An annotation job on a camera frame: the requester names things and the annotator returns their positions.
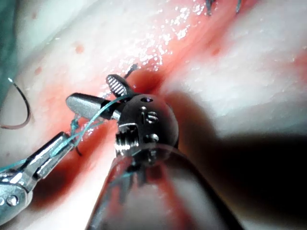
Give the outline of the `right arm needle driver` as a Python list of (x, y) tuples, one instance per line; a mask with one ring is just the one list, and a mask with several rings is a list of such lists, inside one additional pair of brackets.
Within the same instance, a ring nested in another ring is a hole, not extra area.
[(135, 164), (153, 165), (158, 148), (178, 147), (179, 128), (172, 108), (152, 94), (136, 94), (114, 111), (117, 120), (115, 153)]

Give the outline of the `right arm needle driver jaw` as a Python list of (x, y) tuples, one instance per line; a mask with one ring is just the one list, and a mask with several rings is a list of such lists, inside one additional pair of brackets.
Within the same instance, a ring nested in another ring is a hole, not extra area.
[(130, 96), (135, 95), (135, 91), (130, 87), (127, 82), (129, 74), (126, 74), (124, 77), (118, 74), (109, 74), (106, 77), (106, 83), (109, 86), (110, 91), (117, 97), (121, 96)]
[[(75, 114), (87, 119), (91, 119), (101, 108), (110, 102), (110, 100), (104, 98), (77, 92), (66, 98), (66, 105), (68, 108)], [(115, 102), (102, 111), (98, 116), (107, 120), (119, 120), (122, 111), (123, 104)]]

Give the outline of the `left arm needle driver jaw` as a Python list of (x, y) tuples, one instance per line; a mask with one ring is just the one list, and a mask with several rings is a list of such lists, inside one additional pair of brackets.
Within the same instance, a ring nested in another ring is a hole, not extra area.
[(50, 174), (55, 166), (70, 151), (70, 136), (60, 132), (39, 150), (28, 157), (9, 180), (11, 184), (35, 186)]
[(73, 142), (48, 142), (28, 157), (24, 164), (24, 188), (31, 192), (73, 147)]

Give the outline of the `left arm needle driver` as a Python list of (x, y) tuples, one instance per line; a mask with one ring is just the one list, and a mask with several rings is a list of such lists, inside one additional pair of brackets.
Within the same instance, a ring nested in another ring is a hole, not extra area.
[(33, 192), (10, 183), (13, 172), (0, 173), (0, 219), (13, 219), (31, 203)]

